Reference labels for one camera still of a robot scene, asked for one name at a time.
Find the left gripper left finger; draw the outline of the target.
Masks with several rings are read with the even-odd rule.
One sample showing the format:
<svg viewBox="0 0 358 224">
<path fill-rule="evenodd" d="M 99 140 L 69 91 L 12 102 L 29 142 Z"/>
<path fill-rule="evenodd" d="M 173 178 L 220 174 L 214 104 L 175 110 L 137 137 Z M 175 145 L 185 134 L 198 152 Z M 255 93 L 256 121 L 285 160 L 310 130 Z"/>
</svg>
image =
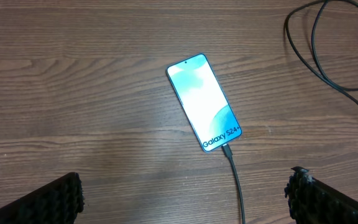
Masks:
<svg viewBox="0 0 358 224">
<path fill-rule="evenodd" d="M 84 209 L 79 174 L 70 172 L 0 208 L 0 223 L 73 224 Z"/>
</svg>

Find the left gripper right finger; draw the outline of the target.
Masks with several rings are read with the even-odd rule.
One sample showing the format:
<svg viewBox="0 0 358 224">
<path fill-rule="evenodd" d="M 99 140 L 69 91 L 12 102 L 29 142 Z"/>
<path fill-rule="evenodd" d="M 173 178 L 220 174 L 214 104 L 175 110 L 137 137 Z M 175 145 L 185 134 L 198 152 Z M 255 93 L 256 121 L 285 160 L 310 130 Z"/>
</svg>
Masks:
<svg viewBox="0 0 358 224">
<path fill-rule="evenodd" d="M 293 167 L 285 187 L 289 212 L 297 224 L 358 224 L 358 201 Z"/>
</svg>

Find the Samsung Galaxy smartphone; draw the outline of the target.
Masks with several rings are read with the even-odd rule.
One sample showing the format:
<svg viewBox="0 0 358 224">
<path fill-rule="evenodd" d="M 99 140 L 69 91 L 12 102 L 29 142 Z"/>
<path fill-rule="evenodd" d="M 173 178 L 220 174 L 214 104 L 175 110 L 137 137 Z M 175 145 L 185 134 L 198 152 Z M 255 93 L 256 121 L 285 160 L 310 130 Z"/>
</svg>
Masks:
<svg viewBox="0 0 358 224">
<path fill-rule="evenodd" d="M 242 134 L 205 54 L 174 63 L 166 73 L 202 150 L 213 151 Z"/>
</svg>

